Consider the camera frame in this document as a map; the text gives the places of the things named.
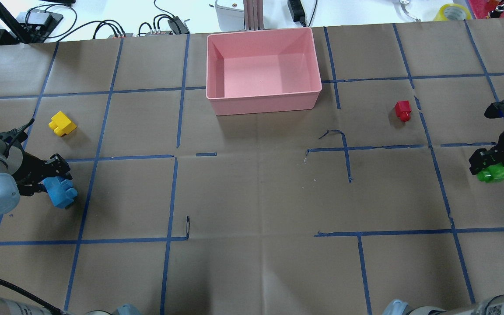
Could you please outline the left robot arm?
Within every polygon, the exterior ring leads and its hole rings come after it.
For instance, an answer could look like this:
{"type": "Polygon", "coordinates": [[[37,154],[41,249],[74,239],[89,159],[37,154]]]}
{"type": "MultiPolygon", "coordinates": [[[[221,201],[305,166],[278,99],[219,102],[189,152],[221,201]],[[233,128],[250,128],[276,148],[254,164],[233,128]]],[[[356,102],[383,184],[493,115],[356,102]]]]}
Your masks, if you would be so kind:
{"type": "Polygon", "coordinates": [[[70,166],[62,156],[42,160],[23,149],[22,143],[28,139],[25,130],[33,123],[31,119],[20,128],[0,133],[0,215],[15,209],[22,196],[45,192],[55,207],[65,209],[78,195],[70,166]]]}

